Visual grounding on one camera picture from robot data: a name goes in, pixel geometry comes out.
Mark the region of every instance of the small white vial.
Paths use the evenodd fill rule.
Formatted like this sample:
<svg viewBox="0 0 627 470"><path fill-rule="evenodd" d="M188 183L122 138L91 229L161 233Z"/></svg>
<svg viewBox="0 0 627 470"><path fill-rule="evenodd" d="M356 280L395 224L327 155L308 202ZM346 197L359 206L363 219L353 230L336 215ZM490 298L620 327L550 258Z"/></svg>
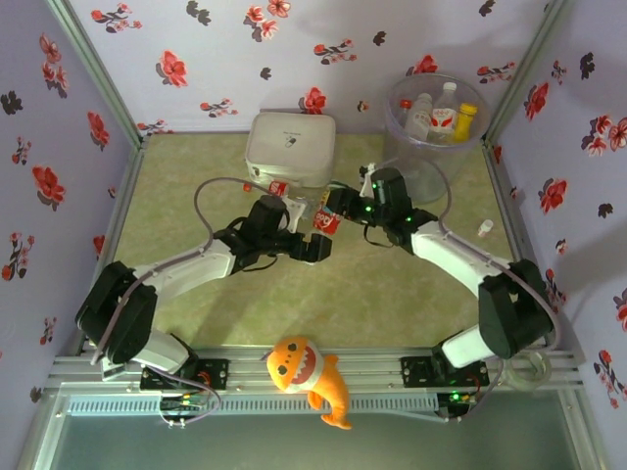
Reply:
<svg viewBox="0 0 627 470"><path fill-rule="evenodd" d="M483 238L488 234L490 230L492 230L493 227L494 227L494 222L490 220L489 218L487 218L483 221L483 223L479 227L479 230L477 231L477 235Z"/></svg>

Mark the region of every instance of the gray cable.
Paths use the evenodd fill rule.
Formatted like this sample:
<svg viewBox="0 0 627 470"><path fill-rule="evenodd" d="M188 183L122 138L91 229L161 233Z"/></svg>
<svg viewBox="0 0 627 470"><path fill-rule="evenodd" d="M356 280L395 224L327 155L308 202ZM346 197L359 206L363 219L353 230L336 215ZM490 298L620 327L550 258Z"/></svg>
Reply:
<svg viewBox="0 0 627 470"><path fill-rule="evenodd" d="M205 216L201 213L200 208L198 207L198 196L205 186L211 183L215 183L217 181L231 181L231 182L236 182L236 183L250 184L251 186L259 189L260 191L263 191L269 195L272 195L272 193L270 193L265 187L256 183L252 183L250 181L246 181L245 179L240 179L240 178L231 178L231 177L223 176L219 178L208 179L207 181L204 181L203 183L201 183L198 186L198 188L196 188L196 192L194 193L194 210L196 211L196 214L198 214L198 218L200 218L200 221L207 228L207 232L208 232L207 242L205 243L205 245L202 247L201 250L198 250L193 253L188 253L187 255L183 255L181 257L171 259L170 261L166 261L155 266L153 269L147 271L145 274L140 276L135 282L133 282L130 285L128 289L126 289L126 292L124 292L124 294L121 296L121 299L118 302L116 309L114 310L114 314L112 315L111 320L109 320L109 323L107 324L107 328L105 329L104 334L100 338L98 345L96 345L96 351L94 352L94 355L91 357L91 361L90 361L91 365L95 365L100 359L102 350L107 345L107 342L109 341L109 338L111 337L111 333L114 327L116 326L116 323L118 322L118 318L120 317L121 311L126 305L126 302L128 302L128 299L130 298L131 294L135 291L135 289L137 289L146 279L148 279L149 277L153 275L159 274L164 269L168 269L169 267L174 266L175 264L179 264L180 262L184 262L189 259L199 257L203 252L208 250L209 247L212 245L212 243L214 242L214 229L211 227L211 225L209 224Z"/></svg>

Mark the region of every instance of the black bracket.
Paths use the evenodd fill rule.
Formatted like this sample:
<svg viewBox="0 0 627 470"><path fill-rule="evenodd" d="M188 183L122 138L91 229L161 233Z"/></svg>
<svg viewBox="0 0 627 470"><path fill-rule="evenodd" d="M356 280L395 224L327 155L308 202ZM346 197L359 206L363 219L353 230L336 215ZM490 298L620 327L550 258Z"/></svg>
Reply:
<svg viewBox="0 0 627 470"><path fill-rule="evenodd" d="M401 357L401 375L406 389L448 387L454 390L460 387L475 387L474 378L479 381L481 387L490 384L485 362L473 362L462 369L455 369L445 377L436 371L430 355Z"/></svg>
<svg viewBox="0 0 627 470"><path fill-rule="evenodd" d="M198 359L190 380L209 385L214 390L226 390L228 359ZM139 390L188 390L192 387L172 381L145 367Z"/></svg>

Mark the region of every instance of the glass panel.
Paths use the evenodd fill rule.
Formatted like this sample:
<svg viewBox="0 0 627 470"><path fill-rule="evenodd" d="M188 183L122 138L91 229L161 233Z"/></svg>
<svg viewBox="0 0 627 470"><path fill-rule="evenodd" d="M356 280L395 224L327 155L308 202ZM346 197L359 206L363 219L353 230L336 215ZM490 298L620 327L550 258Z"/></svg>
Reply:
<svg viewBox="0 0 627 470"><path fill-rule="evenodd" d="M495 394L460 424L375 414L351 421L343 432L313 416L216 416L183 431L158 417L69 417L53 468L578 468L553 393Z"/></svg>

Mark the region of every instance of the white bottle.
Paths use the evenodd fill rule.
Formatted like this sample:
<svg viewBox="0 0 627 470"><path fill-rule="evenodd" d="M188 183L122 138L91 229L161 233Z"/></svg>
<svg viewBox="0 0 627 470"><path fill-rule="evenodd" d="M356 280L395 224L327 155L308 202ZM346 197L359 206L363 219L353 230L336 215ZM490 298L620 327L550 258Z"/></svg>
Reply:
<svg viewBox="0 0 627 470"><path fill-rule="evenodd" d="M455 90L458 86L447 81L442 87L442 96L433 104L433 117L429 130L429 141L435 144L448 144L453 137L458 119L458 101Z"/></svg>
<svg viewBox="0 0 627 470"><path fill-rule="evenodd" d="M405 123L405 131L414 139L427 141L429 135L429 127L431 126L431 112L433 111L433 103L431 95L428 93L420 93L418 98L413 102L410 109L410 115Z"/></svg>

